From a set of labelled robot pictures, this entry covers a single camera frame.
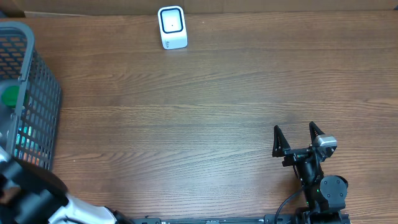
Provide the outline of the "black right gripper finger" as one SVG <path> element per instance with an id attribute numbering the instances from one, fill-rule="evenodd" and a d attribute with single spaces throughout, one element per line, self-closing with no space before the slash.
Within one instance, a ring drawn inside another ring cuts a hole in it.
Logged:
<path id="1" fill-rule="evenodd" d="M 313 121 L 309 123 L 309 131 L 312 145 L 322 145 L 325 133 Z"/>
<path id="2" fill-rule="evenodd" d="M 287 142 L 282 130 L 278 125 L 274 126 L 274 143 L 272 147 L 273 157 L 283 157 L 287 151 L 291 150 L 289 143 Z"/>

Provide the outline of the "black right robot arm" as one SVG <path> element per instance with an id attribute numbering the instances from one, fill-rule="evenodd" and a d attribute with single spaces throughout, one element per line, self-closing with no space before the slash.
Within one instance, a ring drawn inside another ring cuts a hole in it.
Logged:
<path id="1" fill-rule="evenodd" d="M 346 207 L 348 181 L 340 175 L 325 175 L 321 167 L 321 163 L 336 151 L 337 140 L 325 134 L 313 121 L 308 126 L 311 144 L 300 149 L 292 149 L 282 130 L 274 126 L 272 156 L 283 158 L 284 167 L 293 167 L 301 188 L 285 199 L 268 220 L 273 223 L 350 223 L 349 216 L 341 213 Z M 300 194 L 304 194 L 307 206 L 283 217 L 280 214 L 283 207 Z"/>

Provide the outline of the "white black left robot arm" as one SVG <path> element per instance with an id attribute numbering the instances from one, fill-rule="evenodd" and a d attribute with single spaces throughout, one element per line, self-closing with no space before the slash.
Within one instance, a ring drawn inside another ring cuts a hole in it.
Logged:
<path id="1" fill-rule="evenodd" d="M 49 170 L 1 149 L 1 223 L 131 223 L 122 213 L 68 193 Z"/>

